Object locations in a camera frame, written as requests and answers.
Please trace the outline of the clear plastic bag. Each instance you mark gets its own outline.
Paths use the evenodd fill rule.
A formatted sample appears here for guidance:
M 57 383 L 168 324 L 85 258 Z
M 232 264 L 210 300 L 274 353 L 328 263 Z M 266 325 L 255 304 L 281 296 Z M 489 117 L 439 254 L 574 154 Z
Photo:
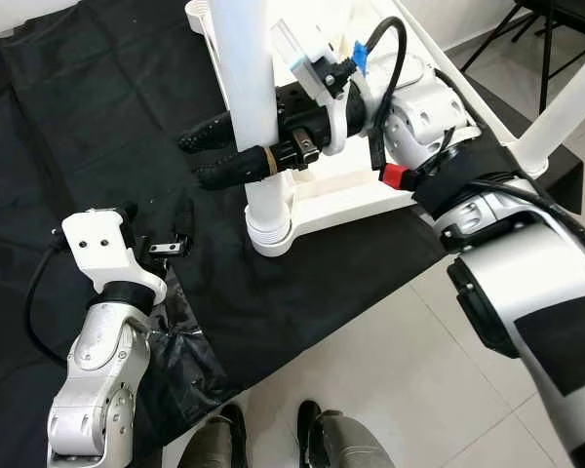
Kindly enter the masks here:
M 160 434 L 184 431 L 233 400 L 238 389 L 216 359 L 173 268 L 167 295 L 148 318 L 149 369 L 140 384 L 140 410 Z

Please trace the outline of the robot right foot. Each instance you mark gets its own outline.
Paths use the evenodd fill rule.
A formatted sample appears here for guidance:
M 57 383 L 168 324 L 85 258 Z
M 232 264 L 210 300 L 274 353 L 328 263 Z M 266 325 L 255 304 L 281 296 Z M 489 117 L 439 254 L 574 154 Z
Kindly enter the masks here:
M 314 400 L 298 405 L 296 439 L 298 468 L 396 468 L 360 420 Z

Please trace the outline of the black tablecloth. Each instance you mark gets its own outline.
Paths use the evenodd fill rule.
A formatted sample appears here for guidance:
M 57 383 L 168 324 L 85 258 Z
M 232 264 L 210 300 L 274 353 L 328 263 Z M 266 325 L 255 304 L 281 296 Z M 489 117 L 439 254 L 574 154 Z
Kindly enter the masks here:
M 260 255 L 242 188 L 200 190 L 181 131 L 224 111 L 186 0 L 82 0 L 0 40 L 0 468 L 46 468 L 49 409 L 65 370 L 25 333 L 24 296 L 75 211 L 136 202 L 136 232 L 167 240 L 195 204 L 193 247 L 171 268 L 227 377 L 243 391 L 444 257 L 408 207 Z M 160 434 L 137 397 L 136 456 Z

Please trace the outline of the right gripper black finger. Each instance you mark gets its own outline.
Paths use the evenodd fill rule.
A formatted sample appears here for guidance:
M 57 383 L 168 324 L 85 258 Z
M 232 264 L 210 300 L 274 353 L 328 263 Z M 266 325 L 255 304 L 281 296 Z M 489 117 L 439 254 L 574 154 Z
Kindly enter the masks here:
M 179 148 L 185 153 L 220 150 L 230 144 L 235 144 L 235 133 L 229 111 L 217 113 L 179 135 Z
M 199 186 L 204 190 L 225 190 L 239 184 L 259 182 L 268 178 L 269 175 L 260 178 L 262 175 L 261 147 L 264 146 L 254 146 L 242 152 L 231 153 L 229 156 L 195 168 L 193 174 L 198 179 Z M 289 169 L 304 170 L 309 166 L 309 156 L 297 150 L 292 144 L 275 144 L 269 148 L 278 166 L 276 174 Z

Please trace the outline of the white plastic children table top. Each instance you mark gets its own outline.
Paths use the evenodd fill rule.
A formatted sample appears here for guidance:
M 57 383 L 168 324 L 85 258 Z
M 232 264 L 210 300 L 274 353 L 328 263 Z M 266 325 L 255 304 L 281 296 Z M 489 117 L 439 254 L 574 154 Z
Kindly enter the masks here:
M 532 190 L 534 178 L 517 164 L 508 144 L 516 137 L 485 106 L 448 54 L 403 0 L 265 0 L 269 27 L 278 20 L 305 22 L 321 31 L 335 52 L 350 58 L 355 41 L 370 50 L 367 81 L 376 106 L 368 127 L 347 139 L 345 150 L 323 155 L 305 170 L 284 170 L 289 235 L 262 247 L 250 240 L 247 192 L 245 231 L 258 254 L 281 255 L 293 242 L 340 224 L 421 207 L 440 215 L 467 199 L 479 184 L 511 184 Z M 187 0 L 190 30 L 203 37 L 227 110 L 208 0 Z M 276 89 L 293 81 L 267 34 Z M 386 162 L 417 173 L 413 191 L 380 181 Z

